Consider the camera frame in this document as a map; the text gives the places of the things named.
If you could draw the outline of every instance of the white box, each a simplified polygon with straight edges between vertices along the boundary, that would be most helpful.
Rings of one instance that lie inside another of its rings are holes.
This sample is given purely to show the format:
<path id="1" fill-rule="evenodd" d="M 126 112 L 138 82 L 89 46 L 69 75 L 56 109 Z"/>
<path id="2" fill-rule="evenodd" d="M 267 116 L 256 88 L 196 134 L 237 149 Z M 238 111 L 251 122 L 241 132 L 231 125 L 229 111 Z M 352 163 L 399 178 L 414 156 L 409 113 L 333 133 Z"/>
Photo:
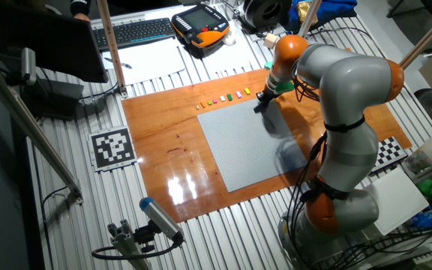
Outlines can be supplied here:
<path id="1" fill-rule="evenodd" d="M 364 190 L 369 192 L 378 204 L 379 217 L 374 226 L 383 236 L 429 206 L 428 201 L 401 168 L 394 169 Z"/>

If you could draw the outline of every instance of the orange handheld controller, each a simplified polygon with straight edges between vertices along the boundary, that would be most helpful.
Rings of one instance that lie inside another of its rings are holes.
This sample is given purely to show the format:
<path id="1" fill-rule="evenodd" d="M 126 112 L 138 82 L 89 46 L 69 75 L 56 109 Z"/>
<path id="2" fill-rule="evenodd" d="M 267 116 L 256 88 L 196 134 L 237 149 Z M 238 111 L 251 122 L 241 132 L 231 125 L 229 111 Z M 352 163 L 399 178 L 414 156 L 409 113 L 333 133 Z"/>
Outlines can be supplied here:
<path id="1" fill-rule="evenodd" d="M 190 10 L 176 14 L 172 17 L 171 24 L 187 44 L 198 48 L 218 43 L 230 29 L 227 19 L 205 4 L 198 4 Z"/>

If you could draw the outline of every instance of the keyboard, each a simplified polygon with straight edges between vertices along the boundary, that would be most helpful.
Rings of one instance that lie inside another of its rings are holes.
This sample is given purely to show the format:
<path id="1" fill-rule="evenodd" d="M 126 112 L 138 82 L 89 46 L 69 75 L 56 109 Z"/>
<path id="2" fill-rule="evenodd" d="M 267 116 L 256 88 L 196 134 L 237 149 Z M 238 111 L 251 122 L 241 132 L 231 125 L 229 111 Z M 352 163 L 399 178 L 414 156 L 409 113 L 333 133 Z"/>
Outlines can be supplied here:
<path id="1" fill-rule="evenodd" d="M 118 48 L 131 47 L 172 38 L 176 35 L 169 18 L 149 19 L 141 22 L 112 27 Z M 94 30 L 97 48 L 100 51 L 109 50 L 104 29 Z"/>

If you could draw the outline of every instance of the wooden table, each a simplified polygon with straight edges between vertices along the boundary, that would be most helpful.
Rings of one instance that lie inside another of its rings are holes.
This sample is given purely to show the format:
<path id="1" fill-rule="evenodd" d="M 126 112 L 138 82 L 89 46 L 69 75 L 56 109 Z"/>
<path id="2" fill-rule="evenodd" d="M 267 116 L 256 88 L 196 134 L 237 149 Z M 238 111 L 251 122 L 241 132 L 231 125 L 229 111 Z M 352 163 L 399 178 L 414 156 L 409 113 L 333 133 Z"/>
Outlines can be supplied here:
<path id="1" fill-rule="evenodd" d="M 153 197 L 176 221 L 186 221 L 254 197 L 289 187 L 299 171 L 275 176 L 240 190 L 227 192 L 197 116 L 256 98 L 264 89 L 267 70 L 255 70 L 223 79 L 189 85 L 169 91 L 122 101 L 148 196 Z M 246 95 L 244 88 L 251 90 Z M 242 98 L 235 92 L 240 91 Z M 200 102 L 231 94 L 233 101 L 202 108 Z M 277 105 L 305 157 L 324 133 L 320 104 L 294 91 L 282 94 Z M 396 137 L 406 149 L 411 147 L 401 127 L 386 105 L 366 109 L 367 123 L 378 140 Z M 310 168 L 313 176 L 319 165 Z"/>

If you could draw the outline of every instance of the checkerboard pattern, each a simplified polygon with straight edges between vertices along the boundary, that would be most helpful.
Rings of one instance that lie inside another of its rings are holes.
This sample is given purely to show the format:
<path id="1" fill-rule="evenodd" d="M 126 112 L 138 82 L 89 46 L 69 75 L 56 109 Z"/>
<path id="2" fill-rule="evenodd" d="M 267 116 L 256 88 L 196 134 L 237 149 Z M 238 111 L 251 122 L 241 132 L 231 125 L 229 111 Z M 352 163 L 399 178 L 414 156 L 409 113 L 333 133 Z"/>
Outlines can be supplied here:
<path id="1" fill-rule="evenodd" d="M 136 162 L 128 127 L 114 127 L 90 134 L 88 146 L 95 172 Z"/>
<path id="2" fill-rule="evenodd" d="M 391 137 L 379 142 L 378 158 L 371 172 L 382 169 L 408 155 L 401 147 L 396 138 Z"/>

